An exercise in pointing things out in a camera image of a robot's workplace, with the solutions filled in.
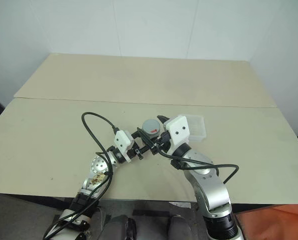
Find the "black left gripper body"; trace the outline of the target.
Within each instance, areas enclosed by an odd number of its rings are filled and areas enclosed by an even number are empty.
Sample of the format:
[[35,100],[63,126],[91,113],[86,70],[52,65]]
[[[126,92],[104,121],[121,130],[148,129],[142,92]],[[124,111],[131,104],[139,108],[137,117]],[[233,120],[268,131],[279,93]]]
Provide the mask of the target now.
[[[142,160],[143,159],[142,154],[151,150],[150,143],[149,143],[150,139],[147,137],[147,140],[142,140],[139,137],[137,131],[132,133],[131,136],[134,138],[134,144],[133,144],[132,148],[127,151],[127,155],[129,156],[130,159],[132,159],[134,157],[138,157],[140,160]],[[139,145],[136,143],[137,138],[140,138],[142,140],[142,143],[144,144],[143,147],[139,147]]]

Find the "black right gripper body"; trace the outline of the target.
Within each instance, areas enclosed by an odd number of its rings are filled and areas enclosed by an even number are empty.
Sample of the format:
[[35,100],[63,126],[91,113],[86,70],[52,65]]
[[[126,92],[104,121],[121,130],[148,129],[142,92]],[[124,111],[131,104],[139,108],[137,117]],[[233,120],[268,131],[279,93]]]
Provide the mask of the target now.
[[171,147],[171,135],[168,131],[165,131],[160,135],[159,145],[164,152],[169,151]]

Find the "small jar with red label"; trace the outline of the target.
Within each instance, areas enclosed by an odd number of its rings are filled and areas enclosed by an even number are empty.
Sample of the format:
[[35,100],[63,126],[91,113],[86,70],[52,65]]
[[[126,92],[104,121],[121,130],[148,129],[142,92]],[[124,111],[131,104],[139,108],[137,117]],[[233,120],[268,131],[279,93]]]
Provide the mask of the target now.
[[149,130],[144,130],[144,133],[145,135],[150,139],[150,140],[153,140],[153,139],[156,139],[156,138],[159,138],[160,135],[161,135],[161,131],[160,129],[149,129]]

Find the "clear plastic box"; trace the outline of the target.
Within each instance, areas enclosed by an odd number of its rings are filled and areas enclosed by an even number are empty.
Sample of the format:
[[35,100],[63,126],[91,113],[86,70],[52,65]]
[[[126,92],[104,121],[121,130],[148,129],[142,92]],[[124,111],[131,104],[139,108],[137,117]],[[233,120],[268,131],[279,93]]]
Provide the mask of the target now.
[[201,142],[207,137],[204,117],[201,115],[185,114],[187,124],[186,129],[189,131],[188,142]]

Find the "dark rounded shape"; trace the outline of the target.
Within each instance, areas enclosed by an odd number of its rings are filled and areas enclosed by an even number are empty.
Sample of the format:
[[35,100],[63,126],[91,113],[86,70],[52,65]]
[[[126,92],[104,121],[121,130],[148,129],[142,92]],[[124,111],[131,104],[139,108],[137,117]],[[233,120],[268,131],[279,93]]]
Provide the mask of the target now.
[[98,240],[137,240],[137,225],[133,218],[119,215],[106,223]]
[[194,240],[192,230],[184,217],[174,215],[169,218],[167,240]]

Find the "orange cloth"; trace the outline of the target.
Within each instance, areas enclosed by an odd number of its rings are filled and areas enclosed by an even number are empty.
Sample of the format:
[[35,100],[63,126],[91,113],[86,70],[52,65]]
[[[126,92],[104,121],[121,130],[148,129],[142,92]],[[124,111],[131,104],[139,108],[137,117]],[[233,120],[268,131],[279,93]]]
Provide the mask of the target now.
[[298,204],[237,214],[246,240],[298,240]]

